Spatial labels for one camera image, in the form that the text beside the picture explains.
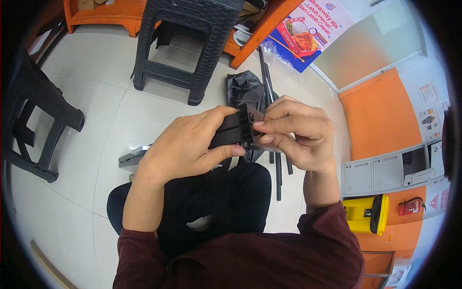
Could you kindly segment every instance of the black rattan stool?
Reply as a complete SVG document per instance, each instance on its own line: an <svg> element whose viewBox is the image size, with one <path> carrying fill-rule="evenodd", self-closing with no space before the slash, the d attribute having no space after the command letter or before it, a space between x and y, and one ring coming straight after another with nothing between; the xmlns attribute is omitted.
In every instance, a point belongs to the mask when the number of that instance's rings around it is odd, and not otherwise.
<svg viewBox="0 0 462 289"><path fill-rule="evenodd" d="M143 76L146 76L190 89L188 104L201 103L243 5L244 0L147 0L138 35L134 87L143 90ZM162 23L154 30L159 20ZM193 73L147 59L151 43L162 30L171 31L172 25L204 35L205 44ZM162 44L168 44L170 39L171 35L162 39Z"/></svg>
<svg viewBox="0 0 462 289"><path fill-rule="evenodd" d="M8 93L1 100L1 153L7 162L29 171L49 183L58 173L49 170L51 155L64 131L69 126L81 131L84 114L71 106L57 88L32 61L27 53L20 54ZM26 124L35 106L55 119L43 146L38 163L30 159L26 144L34 147L34 132ZM12 149L16 138L20 154Z"/></svg>

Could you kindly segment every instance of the fire extinguisher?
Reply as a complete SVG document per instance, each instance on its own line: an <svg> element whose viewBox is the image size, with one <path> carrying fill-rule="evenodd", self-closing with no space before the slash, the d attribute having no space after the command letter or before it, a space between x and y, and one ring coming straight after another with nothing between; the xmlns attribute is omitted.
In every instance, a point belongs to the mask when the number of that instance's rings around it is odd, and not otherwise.
<svg viewBox="0 0 462 289"><path fill-rule="evenodd" d="M408 214L415 214L420 212L421 208L424 208L425 211L427 210L424 204L424 200L422 200L421 197L415 197L407 201L405 200L404 202L399 204L398 215L403 216Z"/></svg>

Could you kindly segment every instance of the yellow container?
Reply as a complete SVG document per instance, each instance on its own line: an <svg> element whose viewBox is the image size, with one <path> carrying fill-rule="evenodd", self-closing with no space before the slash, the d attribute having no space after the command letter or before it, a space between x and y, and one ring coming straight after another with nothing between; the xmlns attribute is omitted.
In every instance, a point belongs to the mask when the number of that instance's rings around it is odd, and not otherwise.
<svg viewBox="0 0 462 289"><path fill-rule="evenodd" d="M378 236L385 232L389 207L387 195L345 200L343 206L347 215L346 221L352 232Z"/></svg>

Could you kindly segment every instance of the white tile floor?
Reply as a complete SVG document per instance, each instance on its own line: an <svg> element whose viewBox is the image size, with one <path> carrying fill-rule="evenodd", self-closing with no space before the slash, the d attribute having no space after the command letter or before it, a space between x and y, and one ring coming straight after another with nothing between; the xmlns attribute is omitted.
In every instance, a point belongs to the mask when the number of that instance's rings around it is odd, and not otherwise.
<svg viewBox="0 0 462 289"><path fill-rule="evenodd" d="M225 105L225 77L251 70L261 77L258 60L250 56L238 69L228 67L223 55L198 106L188 106L188 90L145 79L144 91L130 80L136 38L116 25L83 25L66 35L42 69L63 91L64 98L85 115L80 133L67 128L52 160L59 178L52 184L12 167L12 195L16 220L24 242L35 240L51 263L75 286L111 288L117 268L117 234L106 214L109 192L128 181L131 172L119 169L117 159L140 145L153 142L176 117L196 114ZM162 59L191 69L200 45L188 38L174 38L171 46L152 50L150 59ZM311 68L299 74L278 63L270 68L273 87L312 106L322 107L336 126L334 153L337 163L348 161L349 141L342 106L337 94ZM30 149L38 158L51 119L36 109L28 126L36 131ZM258 162L275 177L268 154ZM282 201L276 201L275 186L266 232L296 232L305 210L302 194L304 172L287 174L283 157Z"/></svg>

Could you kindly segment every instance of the person's right hand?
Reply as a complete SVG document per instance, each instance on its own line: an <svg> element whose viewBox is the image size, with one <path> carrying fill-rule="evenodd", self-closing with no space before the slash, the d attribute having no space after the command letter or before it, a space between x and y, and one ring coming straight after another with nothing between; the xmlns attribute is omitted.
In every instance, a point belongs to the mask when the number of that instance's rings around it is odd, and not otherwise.
<svg viewBox="0 0 462 289"><path fill-rule="evenodd" d="M254 129L265 133L260 143L272 143L301 170L323 172L335 166L334 124L321 108L284 95L267 108Z"/></svg>

